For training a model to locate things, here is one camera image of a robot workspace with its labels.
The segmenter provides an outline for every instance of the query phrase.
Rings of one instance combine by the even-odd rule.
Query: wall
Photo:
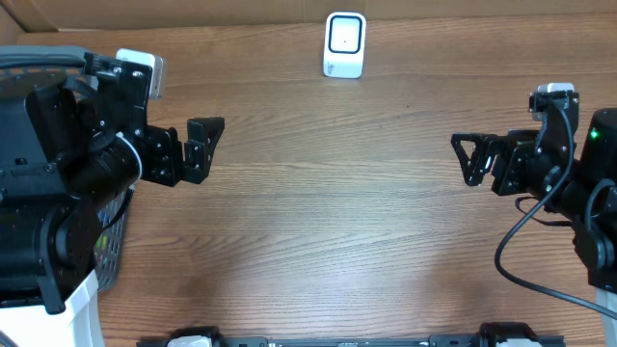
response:
[[[0,7],[0,45],[17,42],[19,34],[23,34],[23,30],[21,30],[11,16]]]
[[[322,22],[333,11],[371,19],[617,12],[614,0],[0,0],[29,31]]]

